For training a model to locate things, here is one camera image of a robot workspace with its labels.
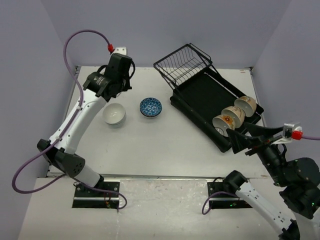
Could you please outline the red patterned white bowl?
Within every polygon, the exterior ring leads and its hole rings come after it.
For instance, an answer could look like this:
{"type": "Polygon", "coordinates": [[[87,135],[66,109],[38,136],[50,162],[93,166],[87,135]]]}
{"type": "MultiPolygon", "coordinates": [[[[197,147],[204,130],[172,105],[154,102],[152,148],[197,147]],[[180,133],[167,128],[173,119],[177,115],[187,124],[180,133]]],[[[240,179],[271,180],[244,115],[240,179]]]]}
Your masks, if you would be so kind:
{"type": "Polygon", "coordinates": [[[162,103],[154,97],[144,98],[139,104],[140,113],[147,118],[155,118],[163,110],[162,103]]]}

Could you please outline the orange flower beige bowl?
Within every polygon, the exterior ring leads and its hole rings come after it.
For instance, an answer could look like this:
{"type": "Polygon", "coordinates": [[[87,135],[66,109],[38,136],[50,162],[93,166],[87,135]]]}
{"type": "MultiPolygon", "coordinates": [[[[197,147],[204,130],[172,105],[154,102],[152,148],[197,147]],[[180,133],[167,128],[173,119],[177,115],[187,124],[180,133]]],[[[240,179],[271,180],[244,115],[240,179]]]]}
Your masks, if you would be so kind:
{"type": "Polygon", "coordinates": [[[213,127],[224,137],[228,137],[227,129],[235,130],[236,123],[234,119],[225,114],[220,114],[212,119],[213,127]]]}

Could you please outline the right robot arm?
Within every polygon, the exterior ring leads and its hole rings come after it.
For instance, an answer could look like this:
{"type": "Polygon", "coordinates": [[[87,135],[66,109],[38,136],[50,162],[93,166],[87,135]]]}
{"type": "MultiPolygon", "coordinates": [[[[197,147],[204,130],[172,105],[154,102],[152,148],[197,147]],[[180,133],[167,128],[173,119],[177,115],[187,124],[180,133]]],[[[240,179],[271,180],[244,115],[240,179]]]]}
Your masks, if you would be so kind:
{"type": "Polygon", "coordinates": [[[320,238],[320,169],[309,157],[288,161],[287,143],[301,140],[300,123],[286,123],[272,128],[244,123],[249,136],[227,129],[233,153],[244,149],[245,155],[257,155],[273,184],[281,188],[279,195],[295,218],[286,218],[262,197],[239,171],[232,171],[223,180],[227,196],[237,196],[254,208],[276,231],[281,240],[318,240],[320,238]]]}

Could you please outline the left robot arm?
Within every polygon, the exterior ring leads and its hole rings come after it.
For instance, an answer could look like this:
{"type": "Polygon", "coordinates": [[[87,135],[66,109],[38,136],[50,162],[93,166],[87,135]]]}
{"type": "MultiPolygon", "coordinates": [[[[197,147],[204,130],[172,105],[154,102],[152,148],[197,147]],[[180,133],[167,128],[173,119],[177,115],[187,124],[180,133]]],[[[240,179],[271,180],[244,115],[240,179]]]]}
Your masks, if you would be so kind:
{"type": "Polygon", "coordinates": [[[44,158],[55,168],[86,185],[86,190],[97,197],[103,193],[102,176],[92,170],[83,157],[76,154],[82,136],[95,116],[121,92],[132,87],[131,57],[113,53],[109,63],[91,73],[83,84],[81,95],[58,130],[48,139],[41,139],[37,148],[45,151],[44,158]]]}

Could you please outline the light blue ribbed bowl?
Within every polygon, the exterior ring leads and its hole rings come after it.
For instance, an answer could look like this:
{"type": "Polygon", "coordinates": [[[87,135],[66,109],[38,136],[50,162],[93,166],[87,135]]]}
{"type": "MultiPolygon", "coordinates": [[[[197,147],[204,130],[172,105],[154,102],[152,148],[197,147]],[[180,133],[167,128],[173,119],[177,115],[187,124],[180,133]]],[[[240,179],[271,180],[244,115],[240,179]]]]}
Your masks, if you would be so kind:
{"type": "Polygon", "coordinates": [[[126,120],[126,110],[119,103],[111,103],[105,107],[102,117],[105,123],[111,126],[122,124],[126,120]]]}
{"type": "Polygon", "coordinates": [[[104,121],[111,128],[119,128],[125,123],[126,117],[127,117],[126,113],[124,114],[114,113],[106,116],[104,121]]]}

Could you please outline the beige leaf pattern bowl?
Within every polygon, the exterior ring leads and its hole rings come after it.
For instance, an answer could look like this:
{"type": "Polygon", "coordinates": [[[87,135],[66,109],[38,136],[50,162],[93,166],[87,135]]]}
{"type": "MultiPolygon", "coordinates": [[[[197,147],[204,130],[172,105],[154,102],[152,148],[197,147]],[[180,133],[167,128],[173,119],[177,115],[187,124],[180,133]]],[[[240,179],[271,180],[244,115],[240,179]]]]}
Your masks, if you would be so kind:
{"type": "Polygon", "coordinates": [[[221,111],[221,114],[232,117],[235,122],[236,129],[242,126],[246,116],[245,112],[238,106],[228,106],[221,111]]]}

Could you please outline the light blue ribbed bowl front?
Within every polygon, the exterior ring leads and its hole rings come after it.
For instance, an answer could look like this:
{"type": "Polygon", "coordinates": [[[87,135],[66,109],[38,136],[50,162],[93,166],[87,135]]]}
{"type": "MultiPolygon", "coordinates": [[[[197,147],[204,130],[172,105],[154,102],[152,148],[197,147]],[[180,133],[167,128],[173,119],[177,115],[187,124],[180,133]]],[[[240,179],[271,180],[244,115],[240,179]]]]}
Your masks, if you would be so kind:
{"type": "Polygon", "coordinates": [[[126,120],[126,110],[119,103],[111,103],[105,107],[102,117],[105,123],[111,126],[122,124],[126,120]]]}

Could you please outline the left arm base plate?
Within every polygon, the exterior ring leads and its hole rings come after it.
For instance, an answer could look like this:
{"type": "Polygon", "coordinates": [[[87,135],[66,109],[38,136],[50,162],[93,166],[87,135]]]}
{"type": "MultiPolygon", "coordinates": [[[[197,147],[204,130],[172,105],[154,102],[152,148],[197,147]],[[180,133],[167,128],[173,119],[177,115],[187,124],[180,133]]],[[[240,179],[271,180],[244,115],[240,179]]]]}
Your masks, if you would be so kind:
{"type": "Polygon", "coordinates": [[[119,181],[100,182],[98,188],[108,192],[92,190],[78,182],[74,182],[73,186],[73,209],[117,209],[120,205],[119,181]]]}

